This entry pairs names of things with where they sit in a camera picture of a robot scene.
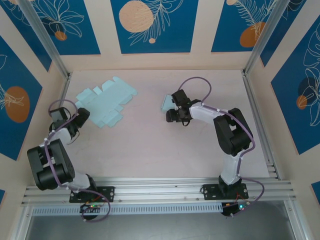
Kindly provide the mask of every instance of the black mount plate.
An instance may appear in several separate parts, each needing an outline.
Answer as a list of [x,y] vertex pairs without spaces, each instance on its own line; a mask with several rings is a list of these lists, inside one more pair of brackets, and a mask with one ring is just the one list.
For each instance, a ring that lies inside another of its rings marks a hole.
[[[114,197],[115,197],[115,187],[114,186],[97,186],[96,188],[98,190],[98,193],[105,196],[109,200],[110,203],[114,202]],[[71,204],[84,204],[86,202],[87,202],[86,200],[78,199],[75,196],[75,194],[73,194],[73,193],[70,194],[69,203],[71,203]],[[95,203],[103,203],[104,200],[102,198],[99,198],[94,202]]]
[[204,200],[235,200],[237,194],[244,199],[249,198],[247,186],[244,183],[229,190],[228,197],[224,197],[218,184],[204,184],[201,188],[201,193],[204,195]]

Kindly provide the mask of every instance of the purple cable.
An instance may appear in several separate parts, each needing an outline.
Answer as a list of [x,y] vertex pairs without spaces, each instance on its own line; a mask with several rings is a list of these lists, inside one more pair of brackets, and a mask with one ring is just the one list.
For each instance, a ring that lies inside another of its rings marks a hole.
[[[242,129],[243,131],[245,131],[245,133],[248,135],[248,137],[250,138],[251,142],[252,142],[252,147],[245,150],[244,152],[242,152],[239,156],[239,162],[238,162],[238,165],[237,165],[237,168],[236,168],[236,174],[238,175],[239,172],[240,172],[240,165],[241,165],[241,161],[242,161],[242,158],[245,154],[251,152],[253,149],[255,149],[256,147],[256,142],[253,138],[253,136],[250,134],[250,132],[248,131],[248,129],[236,118],[234,117],[232,114],[228,113],[227,111],[223,111],[223,110],[220,110],[220,109],[217,109],[215,107],[212,107],[212,106],[208,106],[208,105],[204,105],[203,106],[207,109],[211,109],[211,110],[214,110],[216,112],[219,112],[219,113],[223,113],[227,116],[229,116],[232,120],[234,120]],[[265,193],[265,186],[260,182],[260,181],[257,181],[257,180],[254,180],[252,178],[248,178],[248,177],[242,177],[240,176],[241,179],[245,180],[245,181],[249,181],[249,182],[253,182],[253,183],[256,183],[256,184],[260,184],[262,186],[262,191],[260,193],[260,195],[250,204],[248,205],[246,208],[244,208],[243,210],[231,215],[230,217],[234,217],[240,213],[243,213],[245,210],[247,210],[249,207],[251,207],[253,204],[255,204],[261,197],[262,195]],[[235,204],[232,204],[232,205],[229,205],[229,206],[224,206],[223,208],[227,208],[227,207],[231,207],[231,206],[234,206],[236,205],[237,203]]]
[[193,77],[188,78],[187,80],[184,80],[184,82],[181,83],[180,87],[178,88],[178,91],[182,88],[182,86],[183,86],[186,82],[188,82],[189,80],[192,80],[192,79],[202,79],[202,80],[204,80],[204,81],[209,85],[209,92],[208,92],[208,94],[205,95],[205,97],[202,99],[202,102],[204,102],[204,101],[207,99],[207,97],[209,97],[209,95],[211,94],[211,91],[212,91],[211,83],[210,83],[207,79],[205,79],[204,77],[201,77],[201,76],[193,76]]
[[[60,100],[56,100],[56,101],[54,101],[53,103],[50,104],[50,106],[49,106],[49,108],[48,108],[48,113],[49,113],[50,116],[51,116],[50,111],[51,111],[52,106],[53,106],[55,103],[58,103],[58,102],[68,102],[68,103],[71,103],[71,104],[74,106],[75,113],[77,113],[78,108],[77,108],[77,106],[75,105],[75,103],[74,103],[73,101],[70,101],[70,100],[67,100],[67,99],[60,99]],[[59,180],[59,178],[58,178],[58,176],[57,176],[55,167],[54,167],[54,165],[53,165],[53,163],[52,163],[52,161],[51,161],[51,157],[50,157],[49,150],[48,150],[48,142],[50,141],[50,139],[52,139],[52,137],[56,134],[56,132],[58,132],[59,130],[61,130],[62,128],[64,128],[64,127],[65,127],[67,124],[69,124],[73,119],[75,119],[76,116],[77,116],[77,114],[74,114],[68,121],[66,121],[64,124],[62,124],[62,125],[61,125],[60,127],[58,127],[57,129],[55,129],[55,130],[53,130],[52,132],[50,132],[48,138],[44,140],[44,151],[45,151],[46,158],[47,158],[48,163],[49,163],[49,165],[50,165],[50,169],[51,169],[51,171],[52,171],[52,174],[53,174],[53,177],[54,177],[54,179],[55,179],[55,181],[56,181],[56,184],[58,184],[58,186],[61,187],[61,188],[64,188],[64,186],[61,184],[61,182],[60,182],[60,180]],[[80,189],[76,189],[76,188],[72,188],[72,187],[70,187],[69,189],[70,189],[71,191],[75,191],[75,192],[76,192],[76,191],[79,191],[79,192],[85,192],[85,193],[91,193],[91,194],[98,195],[98,196],[100,196],[102,199],[104,199],[105,202],[108,204],[108,212],[107,212],[107,214],[104,215],[102,218],[97,219],[97,220],[90,220],[90,221],[88,221],[88,220],[86,220],[86,219],[84,218],[84,213],[87,211],[87,209],[90,209],[89,207],[86,208],[86,209],[82,212],[82,215],[81,215],[82,219],[83,219],[85,222],[87,222],[87,223],[97,223],[97,222],[100,222],[100,221],[102,221],[102,220],[104,220],[104,219],[106,219],[106,218],[108,217],[108,215],[109,215],[109,213],[110,213],[110,210],[111,210],[111,205],[110,205],[109,200],[108,200],[104,195],[102,195],[101,193],[99,193],[99,192],[97,192],[97,191],[88,190],[88,189],[81,189],[81,188],[80,188]]]

